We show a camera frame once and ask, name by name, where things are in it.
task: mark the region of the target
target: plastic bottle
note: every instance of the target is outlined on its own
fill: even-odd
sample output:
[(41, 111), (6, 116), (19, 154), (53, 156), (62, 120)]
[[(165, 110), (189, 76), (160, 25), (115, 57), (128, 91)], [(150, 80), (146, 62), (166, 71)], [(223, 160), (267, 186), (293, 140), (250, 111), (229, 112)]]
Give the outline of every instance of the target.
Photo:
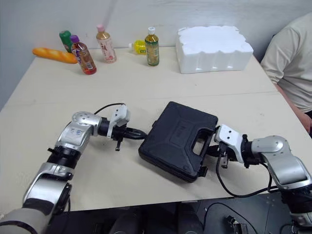
[(73, 42), (72, 53), (75, 55), (82, 71), (87, 75), (92, 75), (97, 71), (89, 50), (85, 44), (79, 42), (77, 35), (71, 35), (70, 40)]
[(134, 43), (129, 43), (129, 49), (135, 51), (138, 55), (146, 54), (146, 46), (143, 40), (136, 40)]
[(108, 32), (105, 32), (102, 24), (97, 25), (97, 41), (102, 49), (104, 61), (113, 63), (117, 60), (115, 50), (113, 48), (112, 38)]
[(62, 41), (62, 43), (63, 43), (65, 49), (66, 49), (67, 52), (69, 52), (69, 53), (72, 52), (72, 45), (73, 45), (72, 41), (70, 40), (70, 36), (71, 36), (71, 35), (72, 35), (72, 34), (71, 34), (68, 30), (66, 30), (66, 31), (61, 31), (61, 32), (59, 33), (59, 37), (60, 37), (60, 39), (61, 39), (61, 41)]
[(148, 28), (148, 36), (145, 38), (147, 62), (151, 66), (159, 64), (158, 37), (155, 35), (155, 28)]

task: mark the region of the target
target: white wall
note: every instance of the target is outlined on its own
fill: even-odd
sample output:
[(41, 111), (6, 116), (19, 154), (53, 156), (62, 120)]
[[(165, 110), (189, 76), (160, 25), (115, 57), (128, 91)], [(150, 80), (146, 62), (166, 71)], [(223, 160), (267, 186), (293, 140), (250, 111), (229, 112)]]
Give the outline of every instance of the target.
[(97, 48), (98, 23), (115, 47), (143, 39), (149, 26), (161, 46), (172, 46), (181, 27), (235, 25), (261, 59), (273, 34), (310, 11), (311, 0), (0, 0), (0, 109), (32, 62), (32, 48), (63, 49), (64, 29)]

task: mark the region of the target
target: black plastic case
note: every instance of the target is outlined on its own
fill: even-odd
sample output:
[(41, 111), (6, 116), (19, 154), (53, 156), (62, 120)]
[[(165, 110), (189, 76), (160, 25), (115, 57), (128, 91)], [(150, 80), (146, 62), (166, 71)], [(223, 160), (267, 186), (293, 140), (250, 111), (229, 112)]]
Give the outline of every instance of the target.
[[(202, 167), (218, 118), (176, 102), (169, 102), (138, 152), (146, 161), (187, 181), (205, 176)], [(193, 152), (198, 138), (204, 139), (200, 155)]]

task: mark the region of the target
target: styrofoam block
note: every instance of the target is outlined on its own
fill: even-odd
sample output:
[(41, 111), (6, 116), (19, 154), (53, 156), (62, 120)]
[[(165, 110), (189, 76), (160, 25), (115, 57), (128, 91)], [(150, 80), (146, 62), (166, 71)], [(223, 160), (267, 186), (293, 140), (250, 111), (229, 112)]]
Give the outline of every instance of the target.
[(181, 28), (175, 48), (184, 74), (244, 70), (254, 52), (234, 26)]

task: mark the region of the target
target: table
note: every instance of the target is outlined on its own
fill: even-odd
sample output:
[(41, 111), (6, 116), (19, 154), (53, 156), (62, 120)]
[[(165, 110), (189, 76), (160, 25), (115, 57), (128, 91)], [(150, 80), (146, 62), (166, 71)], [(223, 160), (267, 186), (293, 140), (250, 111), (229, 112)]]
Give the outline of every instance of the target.
[[(129, 127), (149, 132), (169, 101), (218, 116), (249, 139), (280, 135), (294, 155), (312, 171), (312, 141), (283, 97), (254, 57), (244, 71), (183, 75), (175, 50), (160, 49), (160, 64), (148, 67), (145, 56), (116, 49), (118, 61), (101, 63), (100, 50), (91, 54), (97, 73), (83, 75), (77, 64), (36, 58), (0, 112), (0, 212), (21, 206), (22, 196), (49, 156), (64, 126), (77, 111), (93, 112), (124, 101), (131, 111)], [(110, 118), (112, 110), (100, 113)], [(138, 155), (141, 141), (116, 142), (92, 137), (71, 181), (72, 210), (90, 210), (229, 195), (215, 174), (216, 159), (207, 157), (208, 173), (186, 183), (149, 164)], [(226, 185), (235, 193), (267, 186), (261, 166), (244, 169), (230, 163), (221, 169)]]

